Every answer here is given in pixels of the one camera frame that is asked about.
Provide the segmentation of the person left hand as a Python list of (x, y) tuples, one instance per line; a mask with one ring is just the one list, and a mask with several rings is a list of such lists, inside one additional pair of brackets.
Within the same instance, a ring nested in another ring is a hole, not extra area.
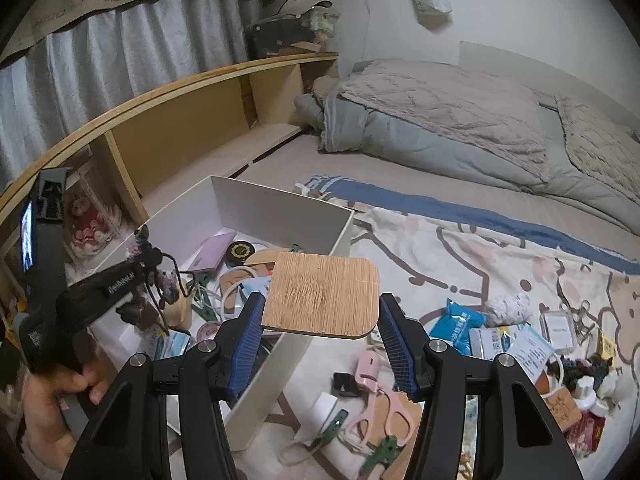
[(84, 365), (80, 373), (57, 365), (48, 374), (30, 374), (23, 390), (25, 443), (43, 466), (62, 472), (73, 453), (76, 440), (67, 428), (58, 398), (87, 391), (99, 404), (108, 382), (98, 359)]

